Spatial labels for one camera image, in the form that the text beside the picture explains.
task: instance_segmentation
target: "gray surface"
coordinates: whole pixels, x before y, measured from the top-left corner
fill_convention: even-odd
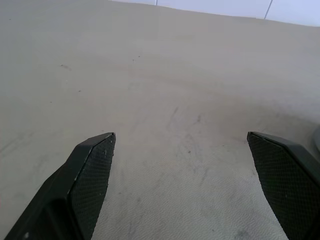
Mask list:
[[[102,0],[0,3],[0,238],[77,143],[116,132],[93,240],[284,240],[247,131],[309,147],[318,28]]]

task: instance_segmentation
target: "concrete floor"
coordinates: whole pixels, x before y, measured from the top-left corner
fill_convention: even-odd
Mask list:
[[[93,240],[287,239],[248,131],[311,148],[320,31],[105,0],[0,2],[0,239],[77,143],[115,132]]]

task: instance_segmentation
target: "tile grout line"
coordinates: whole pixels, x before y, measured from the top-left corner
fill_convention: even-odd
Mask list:
[[[270,1],[270,4],[269,4],[269,7],[268,7],[268,10],[266,11],[265,13],[265,16],[264,16],[264,19],[266,19],[267,15],[268,15],[268,12],[270,10],[270,7],[271,7],[271,4],[272,4],[273,0]]]

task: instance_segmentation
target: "dirt speck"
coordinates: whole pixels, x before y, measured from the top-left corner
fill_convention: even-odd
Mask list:
[[[60,67],[64,68],[64,69],[67,69],[69,71],[71,71],[72,69],[70,67],[68,67],[67,65],[63,65],[61,64]]]

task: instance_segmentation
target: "black plastic part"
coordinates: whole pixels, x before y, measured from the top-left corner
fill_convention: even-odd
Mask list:
[[[265,198],[289,240],[320,239],[320,163],[301,145],[249,132]]]
[[[90,240],[107,192],[116,136],[78,144],[41,186],[5,240]]]
[[[313,141],[316,148],[320,152],[320,126],[313,133]]]

